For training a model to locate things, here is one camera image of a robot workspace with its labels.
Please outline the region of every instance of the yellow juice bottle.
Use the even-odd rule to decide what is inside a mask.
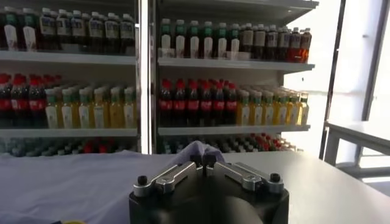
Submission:
[[[123,104],[120,96],[120,88],[111,89],[110,123],[111,128],[124,127]]]
[[[300,102],[298,103],[299,115],[298,115],[298,125],[306,125],[307,117],[309,114],[309,105],[307,105],[308,94],[300,94]]]
[[[135,91],[133,87],[128,87],[124,90],[125,103],[123,106],[125,128],[137,127],[137,106]]]
[[[261,92],[254,91],[250,103],[249,123],[251,125],[261,125],[263,118],[263,106],[261,104]]]

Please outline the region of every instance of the orange juice bottle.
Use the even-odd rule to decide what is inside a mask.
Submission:
[[[111,104],[110,104],[110,123],[111,128],[124,127],[123,104],[121,100],[121,89],[114,87],[111,89]]]
[[[251,125],[261,125],[263,118],[263,107],[261,104],[261,92],[254,91],[250,102],[249,123]]]

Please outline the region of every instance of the shelf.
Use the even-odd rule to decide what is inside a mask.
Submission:
[[[286,73],[310,71],[315,65],[304,63],[286,63],[270,61],[235,61],[193,58],[159,58],[160,66],[196,67],[196,68],[229,68],[229,69],[262,69],[278,70]]]
[[[161,136],[178,135],[232,135],[252,133],[279,133],[287,131],[308,131],[310,125],[270,125],[270,126],[222,126],[222,127],[180,127],[158,128]]]
[[[0,51],[0,61],[69,63],[91,65],[135,65],[135,57],[91,54]]]
[[[106,129],[0,129],[2,138],[133,137],[136,128]]]

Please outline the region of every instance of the white table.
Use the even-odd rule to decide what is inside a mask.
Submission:
[[[388,224],[390,197],[304,153],[229,153],[263,172],[279,173],[289,190],[289,224]]]

